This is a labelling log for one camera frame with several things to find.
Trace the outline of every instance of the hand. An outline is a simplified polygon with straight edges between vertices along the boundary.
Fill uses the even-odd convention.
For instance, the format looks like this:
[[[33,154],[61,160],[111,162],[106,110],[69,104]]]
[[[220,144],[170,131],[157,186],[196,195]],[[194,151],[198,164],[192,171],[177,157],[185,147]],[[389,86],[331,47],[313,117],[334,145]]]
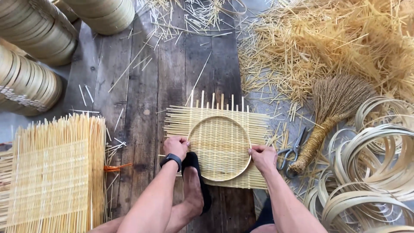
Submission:
[[[265,145],[252,146],[249,149],[249,154],[262,174],[276,169],[273,164],[276,150],[273,147]]]
[[[190,145],[190,142],[187,141],[187,138],[180,136],[172,136],[167,138],[164,142],[164,152],[166,155],[169,153],[178,156],[181,161],[185,159],[187,155],[187,148]]]

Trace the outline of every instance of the scissors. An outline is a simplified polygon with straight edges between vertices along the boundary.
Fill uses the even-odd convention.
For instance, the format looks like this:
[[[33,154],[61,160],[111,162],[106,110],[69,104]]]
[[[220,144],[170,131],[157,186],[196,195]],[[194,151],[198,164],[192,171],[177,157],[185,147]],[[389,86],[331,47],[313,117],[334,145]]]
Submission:
[[[298,160],[300,148],[301,148],[303,142],[305,141],[307,134],[308,134],[308,131],[307,131],[307,128],[305,127],[302,130],[301,134],[299,135],[298,139],[296,140],[293,148],[288,148],[288,149],[281,150],[281,151],[277,152],[277,155],[274,157],[273,164],[276,166],[276,169],[278,171],[283,170],[285,176],[290,178],[290,179],[293,179],[293,178],[298,176],[298,174],[296,172],[289,172],[289,166],[292,163],[294,163]],[[289,155],[292,152],[295,153],[295,158],[291,161],[288,161]],[[285,153],[285,156],[284,156],[282,165],[280,167],[278,167],[277,166],[277,157],[278,157],[278,155],[283,154],[283,153]]]

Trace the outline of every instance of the bare foot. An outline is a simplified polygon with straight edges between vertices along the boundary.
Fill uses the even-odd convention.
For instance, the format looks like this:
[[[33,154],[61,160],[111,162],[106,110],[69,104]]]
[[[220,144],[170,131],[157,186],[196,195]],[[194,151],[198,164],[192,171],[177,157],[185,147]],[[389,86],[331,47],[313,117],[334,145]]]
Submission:
[[[184,202],[192,207],[194,216],[199,216],[202,213],[204,199],[195,167],[187,167],[184,170]]]

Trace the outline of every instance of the watch strap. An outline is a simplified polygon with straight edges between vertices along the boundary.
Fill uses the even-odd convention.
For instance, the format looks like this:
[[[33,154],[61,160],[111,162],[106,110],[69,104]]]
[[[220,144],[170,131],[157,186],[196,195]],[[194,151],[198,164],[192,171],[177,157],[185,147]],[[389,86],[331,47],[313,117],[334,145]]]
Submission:
[[[161,160],[161,162],[159,163],[159,166],[162,168],[162,166],[164,166],[164,164],[166,164],[170,160],[176,161],[177,164],[178,164],[178,171],[177,172],[181,171],[182,162],[181,162],[180,157],[178,157],[174,154],[171,154],[171,153],[169,153],[167,156],[165,156],[165,158],[163,160]]]

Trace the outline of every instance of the wooden floor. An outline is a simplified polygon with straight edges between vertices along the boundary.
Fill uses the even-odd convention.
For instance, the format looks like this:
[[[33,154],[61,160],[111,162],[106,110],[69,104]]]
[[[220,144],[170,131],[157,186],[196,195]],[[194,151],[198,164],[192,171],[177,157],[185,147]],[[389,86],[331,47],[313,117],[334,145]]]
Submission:
[[[229,2],[225,8],[231,9]],[[226,15],[220,16],[234,26],[234,19]],[[172,20],[176,27],[185,28],[184,11],[174,7]],[[131,28],[133,33],[142,33],[128,39]],[[221,24],[220,29],[230,26]],[[114,183],[112,215],[113,218],[125,215],[147,185],[159,171],[158,154],[163,154],[163,131],[165,110],[170,105],[183,106],[195,85],[197,78],[207,60],[211,57],[202,73],[195,97],[201,99],[201,91],[205,91],[205,102],[211,102],[215,93],[217,102],[224,93],[225,103],[241,104],[241,82],[237,58],[236,34],[226,36],[198,36],[183,33],[176,39],[166,42],[152,37],[145,46],[146,36],[153,29],[149,12],[137,17],[131,26],[113,36],[101,36],[91,32],[82,23],[79,32],[79,45],[75,52],[65,94],[63,108],[99,111],[106,118],[106,125],[112,138],[125,141],[127,147],[119,150],[113,159],[113,165],[133,163],[132,167],[123,168]],[[126,70],[116,86],[109,89],[121,76],[130,62],[131,68]],[[152,60],[142,62],[147,56]],[[84,105],[79,85],[90,87],[94,103],[84,91],[87,107]],[[115,129],[119,114],[122,112]],[[181,232],[243,232],[254,223],[253,192],[248,189],[225,187],[209,187],[213,198],[210,211],[196,218]],[[183,181],[176,179],[174,204],[183,200]]]

